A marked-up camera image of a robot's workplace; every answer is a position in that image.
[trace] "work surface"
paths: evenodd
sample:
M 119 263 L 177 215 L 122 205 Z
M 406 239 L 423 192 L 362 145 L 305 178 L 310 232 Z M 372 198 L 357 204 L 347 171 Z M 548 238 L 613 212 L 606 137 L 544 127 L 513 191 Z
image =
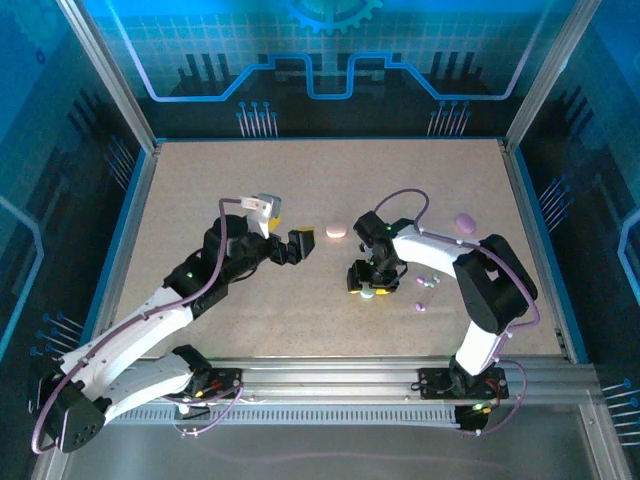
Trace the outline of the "work surface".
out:
M 169 143 L 162 147 L 116 318 L 140 306 L 174 267 L 202 246 L 219 216 L 220 197 L 261 192 L 282 198 L 276 233 L 316 227 L 316 248 L 297 266 L 263 262 L 250 279 L 151 356 L 191 344 L 207 357 L 290 355 L 449 355 L 460 346 L 469 317 L 457 282 L 442 275 L 421 287 L 427 267 L 410 265 L 398 291 L 366 300 L 346 289 L 347 269 L 363 258 L 352 230 L 327 238 L 331 222 L 349 227 L 398 189 L 428 192 L 421 224 L 456 233 L 454 218 L 476 219 L 473 238 L 503 235 L 534 279 L 539 327 L 517 334 L 507 354 L 557 354 L 549 308 L 541 292 L 522 222 L 495 140 L 323 140 Z M 423 199 L 406 194 L 379 212 L 393 222 L 412 218 Z M 242 214 L 236 206 L 227 213 Z M 424 313 L 414 305 L 426 306 Z M 524 320 L 529 320 L 527 313 Z

